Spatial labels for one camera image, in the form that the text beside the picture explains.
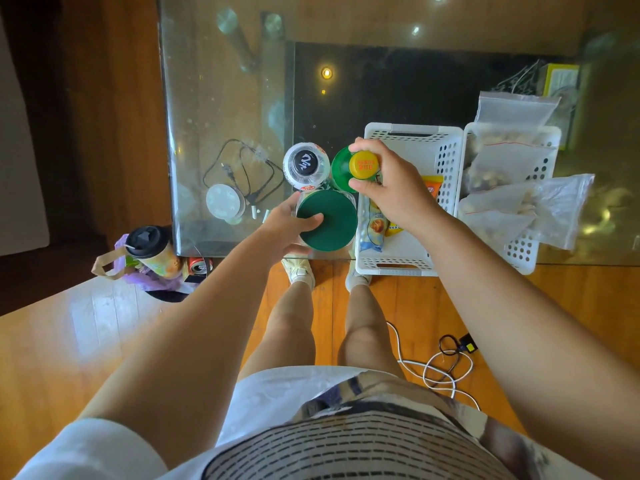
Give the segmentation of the person's right hand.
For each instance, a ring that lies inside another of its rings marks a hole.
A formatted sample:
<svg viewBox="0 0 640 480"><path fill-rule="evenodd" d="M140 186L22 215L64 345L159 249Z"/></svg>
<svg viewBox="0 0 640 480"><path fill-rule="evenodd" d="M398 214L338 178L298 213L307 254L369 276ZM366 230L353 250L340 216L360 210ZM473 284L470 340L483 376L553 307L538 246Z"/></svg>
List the person's right hand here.
<svg viewBox="0 0 640 480"><path fill-rule="evenodd" d="M367 150L378 156L381 173L381 197L371 198L384 215L414 237L425 240L429 226L449 215L430 195L421 176L409 161L378 139L357 137L351 152Z"/></svg>

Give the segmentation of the person's left hand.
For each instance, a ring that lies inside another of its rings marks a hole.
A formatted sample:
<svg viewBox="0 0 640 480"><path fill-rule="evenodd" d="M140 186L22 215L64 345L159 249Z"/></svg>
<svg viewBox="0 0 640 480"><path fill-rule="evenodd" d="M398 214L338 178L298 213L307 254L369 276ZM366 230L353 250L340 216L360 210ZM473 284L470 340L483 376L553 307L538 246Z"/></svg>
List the person's left hand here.
<svg viewBox="0 0 640 480"><path fill-rule="evenodd" d="M284 249L289 244L301 243L300 234L315 230L324 220L322 213L306 218L297 217L300 196L300 192L295 192L270 211L257 231L258 243L265 250L271 265L284 258Z"/></svg>

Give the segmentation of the green bottle with yellow cap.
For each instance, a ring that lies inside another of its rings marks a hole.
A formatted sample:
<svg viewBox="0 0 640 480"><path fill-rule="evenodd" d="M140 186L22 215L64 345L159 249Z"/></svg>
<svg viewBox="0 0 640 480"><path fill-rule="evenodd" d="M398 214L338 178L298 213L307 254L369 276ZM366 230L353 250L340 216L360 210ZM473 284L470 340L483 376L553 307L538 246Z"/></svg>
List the green bottle with yellow cap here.
<svg viewBox="0 0 640 480"><path fill-rule="evenodd" d="M345 147L332 160L329 181L332 188L338 191L357 193L349 185L351 179L376 182L379 180L379 173L380 161L377 155L367 150L351 152Z"/></svg>

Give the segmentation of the clear jar with green lid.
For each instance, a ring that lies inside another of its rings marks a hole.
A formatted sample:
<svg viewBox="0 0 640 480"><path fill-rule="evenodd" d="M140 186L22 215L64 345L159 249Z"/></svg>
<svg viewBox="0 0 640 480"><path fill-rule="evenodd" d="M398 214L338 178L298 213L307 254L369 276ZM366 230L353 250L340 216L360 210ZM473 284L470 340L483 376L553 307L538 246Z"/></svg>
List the clear jar with green lid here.
<svg viewBox="0 0 640 480"><path fill-rule="evenodd" d="M300 193L295 215L308 219L323 215L315 229L300 234L300 240L315 251L334 252L349 245L358 225L356 201L351 193L332 189L315 189Z"/></svg>

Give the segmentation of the person's left forearm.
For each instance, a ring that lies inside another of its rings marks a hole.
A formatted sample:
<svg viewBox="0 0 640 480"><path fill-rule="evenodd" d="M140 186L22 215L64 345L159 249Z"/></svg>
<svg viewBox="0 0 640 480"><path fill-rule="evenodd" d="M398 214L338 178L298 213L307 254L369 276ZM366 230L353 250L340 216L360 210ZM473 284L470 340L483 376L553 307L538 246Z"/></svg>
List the person's left forearm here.
<svg viewBox="0 0 640 480"><path fill-rule="evenodd" d="M104 419L146 440L169 468L218 439L269 271L281 254L266 225L170 310L100 387L79 419Z"/></svg>

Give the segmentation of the person's right forearm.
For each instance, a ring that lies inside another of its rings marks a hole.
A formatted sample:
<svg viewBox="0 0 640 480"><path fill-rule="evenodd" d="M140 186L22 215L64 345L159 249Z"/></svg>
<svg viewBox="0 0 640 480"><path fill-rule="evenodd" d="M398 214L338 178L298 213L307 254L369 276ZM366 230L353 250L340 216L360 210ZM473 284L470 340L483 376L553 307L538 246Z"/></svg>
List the person's right forearm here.
<svg viewBox="0 0 640 480"><path fill-rule="evenodd" d="M403 226L528 435L601 478L640 477L640 371L439 207Z"/></svg>

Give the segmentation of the person's left leg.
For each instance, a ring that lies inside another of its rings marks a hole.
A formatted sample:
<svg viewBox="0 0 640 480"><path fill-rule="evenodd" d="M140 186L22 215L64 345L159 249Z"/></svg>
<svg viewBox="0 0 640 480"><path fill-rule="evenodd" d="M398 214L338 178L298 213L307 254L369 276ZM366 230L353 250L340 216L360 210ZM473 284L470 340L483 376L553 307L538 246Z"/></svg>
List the person's left leg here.
<svg viewBox="0 0 640 480"><path fill-rule="evenodd" d="M293 282L273 307L264 335L237 380L269 369L314 365L313 318L311 287L306 282Z"/></svg>

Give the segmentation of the red drink can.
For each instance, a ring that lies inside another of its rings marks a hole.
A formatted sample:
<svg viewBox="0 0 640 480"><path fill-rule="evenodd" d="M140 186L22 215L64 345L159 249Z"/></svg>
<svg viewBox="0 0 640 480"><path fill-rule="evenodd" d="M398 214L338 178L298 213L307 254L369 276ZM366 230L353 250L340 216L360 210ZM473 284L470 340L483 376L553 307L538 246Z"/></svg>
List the red drink can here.
<svg viewBox="0 0 640 480"><path fill-rule="evenodd" d="M213 259L209 257L186 257L183 277L187 282L204 280L214 268Z"/></svg>

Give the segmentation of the person's right leg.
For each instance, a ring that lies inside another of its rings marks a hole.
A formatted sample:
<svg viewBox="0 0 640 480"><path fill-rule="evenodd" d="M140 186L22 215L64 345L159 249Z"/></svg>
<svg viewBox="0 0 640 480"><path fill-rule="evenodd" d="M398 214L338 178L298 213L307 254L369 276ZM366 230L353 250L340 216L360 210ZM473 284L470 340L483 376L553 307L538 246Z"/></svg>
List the person's right leg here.
<svg viewBox="0 0 640 480"><path fill-rule="evenodd" d="M387 321L370 287L358 285L349 294L345 331L338 365L406 378L393 353Z"/></svg>

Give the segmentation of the white shorts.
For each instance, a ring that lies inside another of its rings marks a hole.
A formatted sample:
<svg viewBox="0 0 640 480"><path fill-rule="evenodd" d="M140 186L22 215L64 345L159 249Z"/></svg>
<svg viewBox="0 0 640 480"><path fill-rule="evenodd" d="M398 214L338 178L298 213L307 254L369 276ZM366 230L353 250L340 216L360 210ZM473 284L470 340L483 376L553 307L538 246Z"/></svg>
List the white shorts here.
<svg viewBox="0 0 640 480"><path fill-rule="evenodd" d="M15 480L196 479L204 464L224 446L290 421L303 404L364 371L345 366L288 366L240 380L215 447L172 470L132 430L110 420L79 419L34 455Z"/></svg>

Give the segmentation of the clear zip bag of nuts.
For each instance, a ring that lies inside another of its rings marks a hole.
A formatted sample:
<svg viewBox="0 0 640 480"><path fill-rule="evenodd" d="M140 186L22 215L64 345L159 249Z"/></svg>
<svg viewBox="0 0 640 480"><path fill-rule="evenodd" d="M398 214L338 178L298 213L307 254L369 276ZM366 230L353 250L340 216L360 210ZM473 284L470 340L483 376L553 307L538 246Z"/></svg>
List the clear zip bag of nuts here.
<svg viewBox="0 0 640 480"><path fill-rule="evenodd" d="M458 218L496 252L522 235L572 250L594 180L594 174L580 174L471 193L460 201Z"/></svg>
<svg viewBox="0 0 640 480"><path fill-rule="evenodd" d="M554 126L526 130L469 123L465 137L462 196L553 177L562 131Z"/></svg>
<svg viewBox="0 0 640 480"><path fill-rule="evenodd" d="M533 128L545 126L562 97L482 91L475 123Z"/></svg>

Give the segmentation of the paper cup with black lid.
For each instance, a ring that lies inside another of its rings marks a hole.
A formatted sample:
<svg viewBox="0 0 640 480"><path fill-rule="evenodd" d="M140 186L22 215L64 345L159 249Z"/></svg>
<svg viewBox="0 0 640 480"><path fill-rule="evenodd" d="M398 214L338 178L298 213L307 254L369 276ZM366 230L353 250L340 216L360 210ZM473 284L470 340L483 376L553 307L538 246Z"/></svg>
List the paper cup with black lid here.
<svg viewBox="0 0 640 480"><path fill-rule="evenodd" d="M128 234L124 246L130 256L162 278L170 280L182 273L182 260L164 227L139 227Z"/></svg>

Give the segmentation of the purple plastic bag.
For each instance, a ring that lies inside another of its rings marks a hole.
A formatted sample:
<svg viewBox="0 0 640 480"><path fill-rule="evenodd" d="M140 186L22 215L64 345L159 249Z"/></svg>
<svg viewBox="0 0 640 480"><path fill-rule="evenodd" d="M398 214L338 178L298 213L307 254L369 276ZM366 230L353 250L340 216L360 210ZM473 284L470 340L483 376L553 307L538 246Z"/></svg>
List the purple plastic bag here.
<svg viewBox="0 0 640 480"><path fill-rule="evenodd" d="M190 294L197 288L197 284L183 281L182 274L171 280L158 276L130 255L118 257L114 261L113 270L115 272L123 269L132 269L132 273L124 274L122 279L126 283L135 285L145 292L171 291Z"/></svg>

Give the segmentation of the metal table leg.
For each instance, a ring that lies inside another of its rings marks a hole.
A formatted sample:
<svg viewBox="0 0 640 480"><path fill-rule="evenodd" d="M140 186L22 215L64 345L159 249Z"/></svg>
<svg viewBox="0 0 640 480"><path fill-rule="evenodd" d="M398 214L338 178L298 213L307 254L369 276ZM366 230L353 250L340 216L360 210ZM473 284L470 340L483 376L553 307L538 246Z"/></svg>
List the metal table leg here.
<svg viewBox="0 0 640 480"><path fill-rule="evenodd" d="M241 71L244 73L256 71L258 59L252 53L236 12L228 7L223 8L216 14L216 24L231 46Z"/></svg>

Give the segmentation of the patterned striped shirt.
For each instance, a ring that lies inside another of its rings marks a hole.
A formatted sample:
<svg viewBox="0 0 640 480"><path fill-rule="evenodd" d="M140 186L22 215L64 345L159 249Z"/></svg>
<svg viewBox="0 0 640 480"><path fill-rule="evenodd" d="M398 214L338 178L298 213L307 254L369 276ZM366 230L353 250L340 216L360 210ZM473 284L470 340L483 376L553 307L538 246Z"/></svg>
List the patterned striped shirt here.
<svg viewBox="0 0 640 480"><path fill-rule="evenodd" d="M475 408L363 372L225 447L202 480L599 480Z"/></svg>

